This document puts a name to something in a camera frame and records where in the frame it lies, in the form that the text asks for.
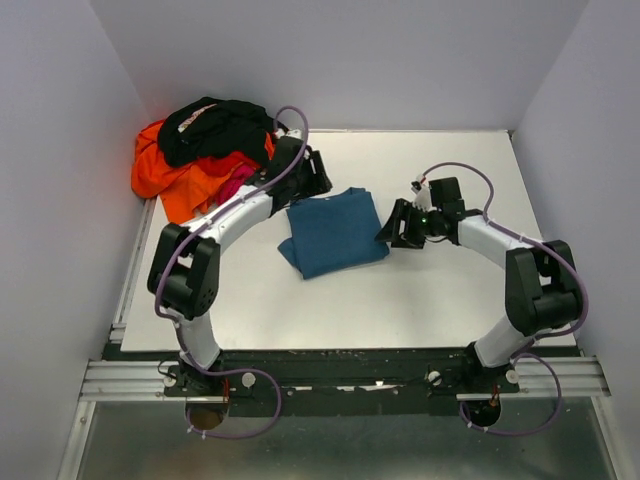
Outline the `teal blue t shirt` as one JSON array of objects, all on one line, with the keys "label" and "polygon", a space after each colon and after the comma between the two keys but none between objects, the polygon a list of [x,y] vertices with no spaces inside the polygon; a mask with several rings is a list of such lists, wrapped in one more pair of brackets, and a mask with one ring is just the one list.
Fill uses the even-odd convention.
[{"label": "teal blue t shirt", "polygon": [[375,236],[381,223],[371,193],[359,187],[300,200],[287,210],[291,235],[278,246],[302,278],[379,262],[389,247]]}]

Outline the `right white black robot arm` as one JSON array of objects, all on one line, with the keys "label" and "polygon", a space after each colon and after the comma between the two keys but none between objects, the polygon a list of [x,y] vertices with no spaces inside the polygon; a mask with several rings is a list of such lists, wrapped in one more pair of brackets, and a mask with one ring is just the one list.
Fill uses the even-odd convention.
[{"label": "right white black robot arm", "polygon": [[503,317],[465,352],[460,379],[480,392],[505,366],[545,334],[579,319],[584,295],[573,275],[571,249],[563,241],[539,246],[493,226],[479,209],[468,209],[458,179],[447,177],[412,183],[415,198],[395,201],[389,219],[375,240],[392,248],[421,249],[431,240],[445,240],[469,249],[500,267],[505,274]]}]

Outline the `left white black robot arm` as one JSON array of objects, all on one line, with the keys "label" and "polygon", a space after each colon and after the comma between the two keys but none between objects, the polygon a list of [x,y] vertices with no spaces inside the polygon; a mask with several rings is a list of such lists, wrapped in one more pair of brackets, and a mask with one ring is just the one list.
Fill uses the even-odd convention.
[{"label": "left white black robot arm", "polygon": [[285,135],[266,169],[252,174],[229,200],[196,220],[162,229],[147,289],[155,314],[173,325],[180,358],[191,366],[187,382],[197,393],[214,393],[222,380],[214,364],[221,348],[209,315],[219,291],[222,254],[280,210],[331,189],[319,151]]}]

